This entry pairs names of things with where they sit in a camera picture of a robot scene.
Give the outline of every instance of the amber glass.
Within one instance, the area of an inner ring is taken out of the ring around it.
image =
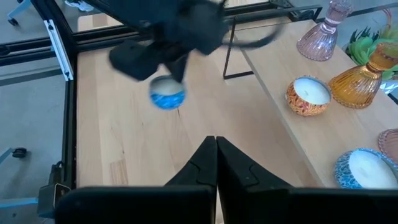
[[[381,84],[381,73],[398,63],[398,44],[380,43],[366,65],[351,68],[330,80],[333,98],[350,108],[369,106]]]

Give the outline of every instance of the mosaic candle holder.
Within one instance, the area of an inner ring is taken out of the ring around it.
[[[380,152],[359,148],[337,159],[335,179],[343,189],[398,189],[398,166]]]
[[[158,108],[172,110],[178,108],[185,99],[185,88],[171,75],[154,78],[149,84],[150,99]]]
[[[286,91],[290,108],[302,116],[313,116],[326,110],[331,101],[331,91],[321,80],[304,76],[295,79]]]

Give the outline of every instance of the glass candle holder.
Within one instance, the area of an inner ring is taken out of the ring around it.
[[[388,129],[379,135],[380,151],[398,164],[398,129]]]
[[[353,11],[349,0],[332,0],[324,22],[308,31],[297,42],[298,51],[305,57],[325,61],[331,58],[337,41],[337,25]]]
[[[329,82],[333,98],[350,108],[369,106],[381,84],[381,73],[398,64],[398,43],[380,43],[366,65],[351,68]]]

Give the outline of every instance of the wooden tabletop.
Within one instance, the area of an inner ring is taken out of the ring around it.
[[[296,43],[315,23],[302,21],[286,24],[284,33],[275,42],[256,50],[245,50],[244,56],[256,74],[270,104],[275,108],[295,147],[320,185],[336,187],[333,168],[339,156],[358,147],[378,150],[381,131],[398,127],[398,106],[382,91],[366,109],[354,110],[332,101],[328,109],[314,117],[295,114],[284,98],[287,86],[303,75],[318,77],[324,82],[355,66],[336,47],[326,62],[309,60],[297,51]],[[272,31],[260,27],[236,32],[239,40],[256,40]]]
[[[93,28],[85,21],[93,16],[79,19],[79,30]],[[294,186],[316,185],[257,78],[223,80],[223,49],[207,57],[190,54],[187,98],[172,111],[156,108],[148,94],[149,81],[166,74],[164,68],[138,83],[112,68],[109,50],[78,56],[78,187],[164,185],[208,135],[226,137]],[[243,55],[234,53],[230,63],[250,69]],[[219,209],[217,223],[222,223]]]

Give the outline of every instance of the pink glass vase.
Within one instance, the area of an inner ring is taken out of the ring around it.
[[[333,55],[337,41],[337,25],[353,11],[350,0],[332,0],[324,22],[308,31],[297,42],[298,51],[305,57],[326,61]]]
[[[398,129],[388,129],[379,135],[380,151],[398,164]]]

